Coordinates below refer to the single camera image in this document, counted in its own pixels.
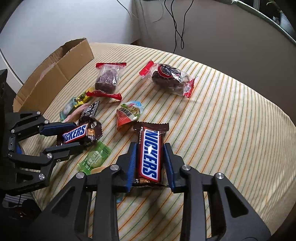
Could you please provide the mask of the red-end dark date snack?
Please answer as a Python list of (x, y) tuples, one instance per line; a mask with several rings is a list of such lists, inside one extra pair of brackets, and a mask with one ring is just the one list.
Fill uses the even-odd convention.
[(99, 70), (95, 81), (95, 90), (87, 91), (88, 97), (107, 97), (122, 101), (120, 93), (115, 93), (121, 77), (121, 71), (126, 68), (126, 62), (116, 63), (96, 63), (95, 67)]

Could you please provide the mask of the yellow candy wrapper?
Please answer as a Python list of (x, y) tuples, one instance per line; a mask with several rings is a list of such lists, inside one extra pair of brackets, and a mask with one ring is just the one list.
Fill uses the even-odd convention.
[(74, 98), (74, 107), (77, 108), (85, 103), (87, 103), (90, 99), (91, 96), (88, 96), (86, 93), (87, 92), (93, 92), (95, 89), (94, 87), (91, 87), (89, 89), (87, 89), (86, 91), (84, 91), (83, 93), (81, 93), (79, 96)]

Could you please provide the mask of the small Snickers bar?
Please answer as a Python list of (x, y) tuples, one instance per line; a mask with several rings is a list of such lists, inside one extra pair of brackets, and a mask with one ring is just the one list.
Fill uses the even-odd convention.
[(95, 118), (90, 118), (76, 128), (57, 136), (57, 146), (79, 143), (82, 146), (89, 146), (102, 137), (102, 125)]

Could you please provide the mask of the black patterned candy wrapper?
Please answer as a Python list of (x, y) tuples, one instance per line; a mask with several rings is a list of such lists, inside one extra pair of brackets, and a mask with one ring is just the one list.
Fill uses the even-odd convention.
[(81, 123), (88, 121), (90, 118), (93, 118), (97, 112), (100, 101), (95, 101), (93, 104), (89, 105), (81, 112), (79, 121)]

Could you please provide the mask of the round jelly cup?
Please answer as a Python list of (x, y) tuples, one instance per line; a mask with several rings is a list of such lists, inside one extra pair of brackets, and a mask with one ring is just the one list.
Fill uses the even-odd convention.
[(121, 104), (116, 109), (117, 130), (120, 130), (124, 125), (137, 121), (144, 110), (144, 106), (139, 101), (129, 101)]

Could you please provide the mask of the grey window sill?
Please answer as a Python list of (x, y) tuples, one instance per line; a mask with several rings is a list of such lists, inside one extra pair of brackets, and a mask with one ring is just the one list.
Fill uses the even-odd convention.
[(281, 34), (283, 34), (293, 45), (296, 45), (295, 39), (280, 25), (278, 25), (276, 22), (274, 22), (272, 19), (268, 18), (266, 15), (262, 14), (260, 11), (256, 10), (255, 8), (243, 3), (242, 1), (229, 1), (229, 0), (215, 0), (219, 3), (228, 4), (228, 5), (236, 5), (239, 8), (247, 11), (250, 14), (253, 14), (254, 16), (257, 16), (258, 18), (264, 20), (271, 26), (273, 26), (275, 29), (277, 29)]

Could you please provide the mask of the striped beige tablecloth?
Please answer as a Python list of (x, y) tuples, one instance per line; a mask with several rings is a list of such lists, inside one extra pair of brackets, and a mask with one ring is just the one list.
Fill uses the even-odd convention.
[[(285, 221), (295, 204), (295, 125), (278, 106), (250, 87), (202, 63), (172, 53), (133, 45), (90, 43), (94, 59), (60, 91), (44, 112), (50, 122), (60, 120), (65, 104), (88, 88), (98, 76), (97, 62), (126, 62), (117, 87), (122, 102), (140, 101), (140, 121), (169, 123), (165, 142), (186, 164), (199, 172), (224, 173), (252, 205), (271, 233)], [(168, 94), (140, 78), (149, 60), (165, 63), (196, 77), (190, 99)], [(132, 128), (116, 128), (120, 104), (100, 100), (96, 118), (102, 123), (100, 139), (111, 148), (103, 166), (114, 163), (137, 141)], [(33, 192), (44, 209), (77, 173), (83, 154), (59, 163), (50, 185)], [(170, 189), (144, 189), (118, 204), (120, 240), (178, 240), (183, 195)]]

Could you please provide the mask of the brown cardboard box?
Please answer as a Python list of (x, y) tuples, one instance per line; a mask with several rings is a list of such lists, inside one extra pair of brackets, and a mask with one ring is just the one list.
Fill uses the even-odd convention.
[(94, 59), (86, 38), (70, 40), (50, 54), (29, 76), (13, 102), (13, 111), (44, 112), (57, 94)]

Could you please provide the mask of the red-end dried fruit pack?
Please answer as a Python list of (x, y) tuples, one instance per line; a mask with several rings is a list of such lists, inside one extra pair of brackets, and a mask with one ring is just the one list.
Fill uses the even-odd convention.
[(154, 85), (168, 93), (190, 98), (195, 78), (168, 64), (154, 63), (150, 60), (139, 72), (141, 78), (151, 80)]

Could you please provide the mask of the large Snickers bar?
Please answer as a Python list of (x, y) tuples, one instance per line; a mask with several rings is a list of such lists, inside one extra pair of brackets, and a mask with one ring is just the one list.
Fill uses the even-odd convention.
[(169, 128), (168, 123), (138, 121), (133, 125), (138, 133), (135, 187), (162, 186), (164, 136)]

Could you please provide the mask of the pink candy wrapper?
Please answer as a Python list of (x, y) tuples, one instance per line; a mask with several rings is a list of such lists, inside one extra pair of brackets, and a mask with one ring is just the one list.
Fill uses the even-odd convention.
[(81, 113), (82, 113), (82, 109), (76, 109), (75, 111), (73, 111), (71, 114), (69, 114), (69, 116), (67, 116), (65, 118), (65, 120), (63, 120), (63, 123), (69, 123), (69, 122), (75, 122), (79, 119)]

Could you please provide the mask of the pale green candy wrapper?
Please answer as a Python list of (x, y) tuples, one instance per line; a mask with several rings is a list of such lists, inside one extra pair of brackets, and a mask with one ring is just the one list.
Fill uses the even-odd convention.
[(62, 111), (60, 111), (60, 113), (59, 113), (61, 121), (65, 120), (67, 118), (67, 116), (69, 116), (69, 114), (71, 114), (75, 110), (76, 104), (77, 104), (77, 102), (76, 102), (75, 97), (71, 98), (68, 101), (68, 103), (62, 109)]

